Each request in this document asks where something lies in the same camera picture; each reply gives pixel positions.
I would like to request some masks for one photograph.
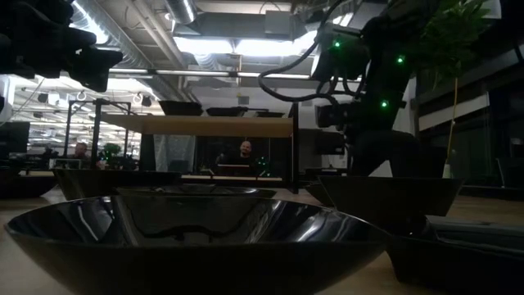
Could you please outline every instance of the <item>wooden table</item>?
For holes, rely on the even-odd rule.
[[[277,189],[277,199],[318,205],[306,191],[293,195],[286,189]],[[0,225],[12,217],[51,202],[65,200],[61,191],[51,191],[46,199],[0,201]],[[458,197],[449,216],[468,220],[484,220],[506,225],[524,225],[524,202],[510,202],[477,197]],[[40,270],[7,236],[0,227],[0,294],[16,295],[71,295],[71,293]],[[387,254],[358,273],[322,291],[321,295],[396,295],[442,294],[434,290],[399,283]]]

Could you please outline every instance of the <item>metal frame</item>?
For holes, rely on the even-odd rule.
[[[95,119],[94,119],[94,127],[93,127],[93,146],[91,148],[91,169],[95,169],[97,167],[97,154],[98,154],[98,139],[100,137],[100,124],[102,122],[102,106],[113,106],[117,107],[122,111],[127,112],[127,116],[133,114],[138,115],[137,113],[131,111],[131,102],[110,102],[104,98],[97,98],[92,101],[95,105]],[[65,127],[65,140],[64,140],[64,157],[67,157],[67,148],[69,146],[69,135],[70,135],[70,126],[71,126],[71,117],[76,114],[78,109],[73,111],[73,105],[75,103],[80,103],[80,109],[81,107],[85,106],[86,101],[79,101],[79,100],[72,100],[69,101],[69,108],[67,110],[67,125]],[[126,155],[128,151],[128,140],[129,140],[129,130],[125,130],[125,139],[124,139],[124,156]]]

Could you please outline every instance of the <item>shelf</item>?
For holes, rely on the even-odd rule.
[[[288,138],[293,132],[292,118],[102,114],[102,121],[141,134]]]

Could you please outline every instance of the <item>computer monitor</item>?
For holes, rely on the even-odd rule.
[[[0,123],[0,159],[9,158],[12,152],[27,153],[29,122]]]

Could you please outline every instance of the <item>wooden shelf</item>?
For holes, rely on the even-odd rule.
[[[292,118],[102,114],[102,121],[141,134],[288,138],[293,133]]]

